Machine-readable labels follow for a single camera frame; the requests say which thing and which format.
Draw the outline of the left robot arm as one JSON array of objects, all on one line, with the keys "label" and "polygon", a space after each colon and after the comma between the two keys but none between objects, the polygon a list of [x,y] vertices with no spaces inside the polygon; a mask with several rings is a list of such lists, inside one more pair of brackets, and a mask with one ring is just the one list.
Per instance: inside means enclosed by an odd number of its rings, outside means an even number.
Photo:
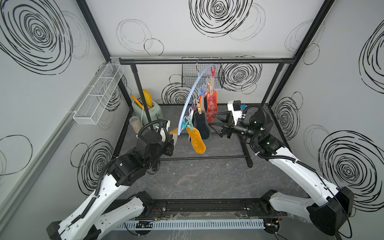
[{"label": "left robot arm", "polygon": [[143,126],[137,145],[107,163],[89,197],[66,219],[47,227],[49,239],[100,240],[124,221],[150,214],[154,200],[146,192],[137,193],[114,210],[107,209],[136,180],[158,169],[161,156],[173,154],[175,143],[169,127],[170,121],[164,119]]}]

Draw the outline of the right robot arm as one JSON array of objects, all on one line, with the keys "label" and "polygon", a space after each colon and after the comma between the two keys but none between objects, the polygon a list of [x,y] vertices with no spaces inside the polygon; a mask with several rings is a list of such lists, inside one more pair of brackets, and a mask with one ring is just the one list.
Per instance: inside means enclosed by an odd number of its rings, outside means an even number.
[{"label": "right robot arm", "polygon": [[274,122],[258,104],[242,104],[230,101],[227,111],[214,113],[216,122],[210,123],[216,133],[230,138],[237,135],[248,142],[254,154],[281,169],[306,193],[306,198],[285,195],[270,190],[262,199],[267,208],[286,212],[310,221],[317,229],[337,240],[345,238],[340,233],[344,224],[350,224],[354,193],[347,187],[339,187],[317,171],[300,161],[290,149],[270,132]]}]

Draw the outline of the grey felt yellow-edged insole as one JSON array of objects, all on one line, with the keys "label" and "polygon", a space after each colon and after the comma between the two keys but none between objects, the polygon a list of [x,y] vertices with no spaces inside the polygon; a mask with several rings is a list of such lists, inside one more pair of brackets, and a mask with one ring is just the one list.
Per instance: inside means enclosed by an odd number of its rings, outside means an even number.
[{"label": "grey felt yellow-edged insole", "polygon": [[174,141],[174,146],[175,146],[178,139],[178,129],[174,129],[170,131],[169,135],[170,135],[170,138]]}]

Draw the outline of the orange fuzzy insole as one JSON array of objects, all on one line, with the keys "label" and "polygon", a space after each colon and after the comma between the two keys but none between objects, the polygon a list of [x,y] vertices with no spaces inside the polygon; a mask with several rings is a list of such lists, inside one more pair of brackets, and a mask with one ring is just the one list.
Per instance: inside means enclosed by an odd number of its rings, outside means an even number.
[{"label": "orange fuzzy insole", "polygon": [[203,154],[206,151],[206,145],[203,142],[201,134],[196,128],[187,127],[187,132],[191,138],[191,144],[197,154]]}]

